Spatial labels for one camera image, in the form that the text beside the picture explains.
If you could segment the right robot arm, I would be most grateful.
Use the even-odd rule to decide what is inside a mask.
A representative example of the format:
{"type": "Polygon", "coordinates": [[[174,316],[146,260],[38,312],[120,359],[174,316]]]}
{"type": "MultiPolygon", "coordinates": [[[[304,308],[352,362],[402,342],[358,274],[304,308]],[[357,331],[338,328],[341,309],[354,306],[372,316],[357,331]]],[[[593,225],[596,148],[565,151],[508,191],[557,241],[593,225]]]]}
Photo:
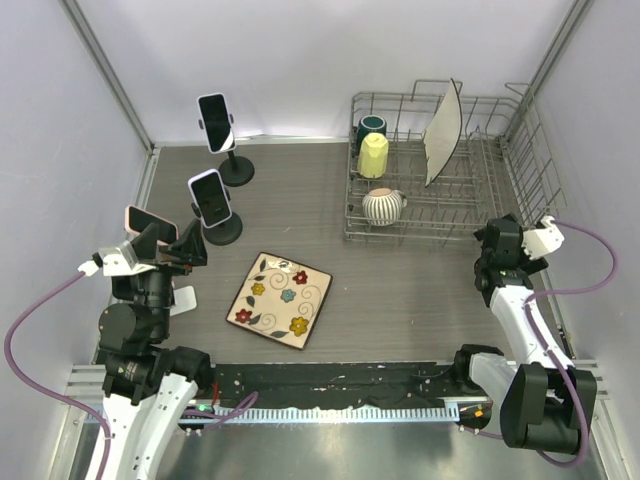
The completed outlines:
{"type": "Polygon", "coordinates": [[[475,287],[504,330],[514,359],[496,347],[465,344],[455,355],[453,386],[465,395],[480,389],[487,394],[508,447],[579,458],[588,448],[597,382],[556,343],[531,281],[564,237],[551,217],[525,229],[512,214],[489,220],[474,236],[481,248],[475,287]]]}

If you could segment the floral square plate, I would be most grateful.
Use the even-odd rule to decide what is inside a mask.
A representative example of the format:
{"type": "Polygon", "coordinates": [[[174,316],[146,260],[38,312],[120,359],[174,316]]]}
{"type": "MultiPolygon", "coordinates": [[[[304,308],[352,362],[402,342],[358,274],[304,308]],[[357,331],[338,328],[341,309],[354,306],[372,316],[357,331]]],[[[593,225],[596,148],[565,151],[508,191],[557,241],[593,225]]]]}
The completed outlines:
{"type": "Polygon", "coordinates": [[[257,255],[226,316],[233,326],[303,350],[333,276],[268,252],[257,255]]]}

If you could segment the metal dish rack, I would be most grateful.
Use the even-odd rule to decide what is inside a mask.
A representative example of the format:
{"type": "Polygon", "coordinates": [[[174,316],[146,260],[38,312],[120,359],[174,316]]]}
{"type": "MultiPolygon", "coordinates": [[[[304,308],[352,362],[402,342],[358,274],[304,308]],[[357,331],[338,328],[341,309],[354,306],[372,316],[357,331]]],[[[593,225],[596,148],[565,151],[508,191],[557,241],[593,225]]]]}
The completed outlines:
{"type": "Polygon", "coordinates": [[[448,164],[425,186],[423,134],[448,91],[449,80],[417,80],[408,93],[364,91],[351,99],[344,236],[348,240],[402,244],[471,240],[489,219],[512,213],[526,227],[567,206],[534,94],[526,83],[508,83],[499,96],[459,88],[462,131],[448,164]],[[366,115],[387,122],[385,174],[367,179],[357,170],[356,127],[366,115]],[[371,190],[402,191],[407,206],[391,226],[373,227],[362,200],[371,190]]]}

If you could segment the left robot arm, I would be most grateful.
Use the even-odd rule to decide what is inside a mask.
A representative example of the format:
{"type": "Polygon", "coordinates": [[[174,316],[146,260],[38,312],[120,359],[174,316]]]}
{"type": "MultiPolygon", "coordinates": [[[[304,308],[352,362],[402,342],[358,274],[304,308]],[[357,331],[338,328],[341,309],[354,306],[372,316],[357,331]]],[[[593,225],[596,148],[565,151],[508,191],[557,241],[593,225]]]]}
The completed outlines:
{"type": "Polygon", "coordinates": [[[173,279],[206,265],[202,224],[192,221],[171,244],[158,240],[159,227],[151,223],[132,240],[100,249],[80,268],[110,278],[115,299],[98,322],[107,427],[95,445],[91,478],[155,478],[187,404],[212,389],[208,354],[160,346],[171,318],[197,306],[194,288],[175,288],[173,279]]]}

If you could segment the black phone stand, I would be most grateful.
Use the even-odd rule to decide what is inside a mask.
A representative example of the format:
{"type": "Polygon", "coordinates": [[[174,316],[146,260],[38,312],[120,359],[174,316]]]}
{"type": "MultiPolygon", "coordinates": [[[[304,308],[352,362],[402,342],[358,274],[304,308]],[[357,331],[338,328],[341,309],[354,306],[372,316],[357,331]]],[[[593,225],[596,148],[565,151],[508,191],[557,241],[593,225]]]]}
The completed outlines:
{"type": "Polygon", "coordinates": [[[194,195],[191,195],[191,197],[192,211],[200,221],[203,237],[208,243],[216,246],[226,246],[235,242],[241,236],[243,232],[243,223],[241,217],[237,213],[233,212],[231,217],[225,222],[218,223],[213,227],[206,227],[199,204],[194,195]]]}
{"type": "Polygon", "coordinates": [[[219,165],[219,172],[222,177],[222,181],[226,186],[239,187],[249,183],[255,174],[254,164],[250,159],[244,156],[237,156],[235,154],[235,148],[233,150],[221,153],[227,153],[228,156],[219,165]]]}

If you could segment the lavender case phone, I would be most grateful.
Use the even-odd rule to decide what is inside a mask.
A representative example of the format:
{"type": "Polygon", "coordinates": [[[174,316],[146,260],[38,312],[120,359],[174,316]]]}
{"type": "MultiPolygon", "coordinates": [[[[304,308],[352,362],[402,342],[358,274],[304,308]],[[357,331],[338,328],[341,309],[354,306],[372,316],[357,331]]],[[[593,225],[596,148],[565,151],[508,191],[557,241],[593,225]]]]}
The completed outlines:
{"type": "Polygon", "coordinates": [[[215,227],[231,218],[229,199],[217,169],[191,177],[187,185],[205,228],[215,227]]]}

